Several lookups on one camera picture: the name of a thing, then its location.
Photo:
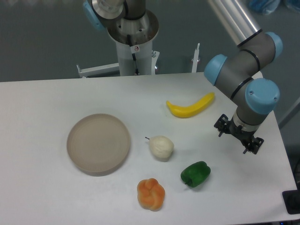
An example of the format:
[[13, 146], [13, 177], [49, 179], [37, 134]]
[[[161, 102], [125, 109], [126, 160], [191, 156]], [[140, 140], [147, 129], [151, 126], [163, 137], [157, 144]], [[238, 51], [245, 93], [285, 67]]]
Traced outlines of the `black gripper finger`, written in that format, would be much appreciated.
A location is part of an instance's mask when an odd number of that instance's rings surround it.
[[219, 132], [219, 137], [221, 137], [222, 134], [229, 134], [228, 122], [228, 117], [225, 114], [222, 114], [214, 124], [214, 128], [216, 128]]
[[263, 142], [264, 140], [262, 138], [254, 136], [250, 137], [249, 139], [242, 140], [242, 144], [245, 147], [243, 154], [246, 154], [247, 152], [257, 154]]

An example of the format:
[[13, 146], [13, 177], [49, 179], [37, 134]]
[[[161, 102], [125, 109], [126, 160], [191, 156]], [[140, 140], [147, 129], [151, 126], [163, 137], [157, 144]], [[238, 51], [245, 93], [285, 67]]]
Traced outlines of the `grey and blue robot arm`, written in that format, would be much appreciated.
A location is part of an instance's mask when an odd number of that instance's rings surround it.
[[[239, 49], [233, 57], [219, 54], [204, 69], [204, 76], [237, 105], [231, 119], [221, 115], [215, 123], [220, 134], [241, 141], [245, 152], [256, 154], [263, 139], [255, 132], [280, 97], [271, 80], [253, 76], [273, 62], [282, 52], [281, 38], [263, 32], [237, 0], [211, 0], [209, 4]], [[86, 0], [83, 10], [97, 30], [107, 30], [117, 47], [121, 75], [151, 75], [152, 41], [159, 29], [156, 16], [143, 0]]]

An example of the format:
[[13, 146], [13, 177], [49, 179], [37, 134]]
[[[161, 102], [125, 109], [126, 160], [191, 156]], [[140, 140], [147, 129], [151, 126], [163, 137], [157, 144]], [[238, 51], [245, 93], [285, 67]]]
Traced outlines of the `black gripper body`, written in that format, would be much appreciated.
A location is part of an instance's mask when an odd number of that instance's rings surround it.
[[229, 125], [230, 134], [241, 141], [242, 144], [250, 144], [252, 136], [256, 132], [256, 126], [242, 122], [238, 116], [233, 116]]

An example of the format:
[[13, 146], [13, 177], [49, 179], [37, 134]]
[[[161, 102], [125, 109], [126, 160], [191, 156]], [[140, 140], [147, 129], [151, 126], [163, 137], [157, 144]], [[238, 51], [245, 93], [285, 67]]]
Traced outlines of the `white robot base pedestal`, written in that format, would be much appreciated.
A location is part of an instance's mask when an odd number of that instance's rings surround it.
[[122, 18], [108, 28], [116, 44], [121, 76], [155, 74], [153, 41], [158, 31], [158, 19], [149, 10], [137, 20]]

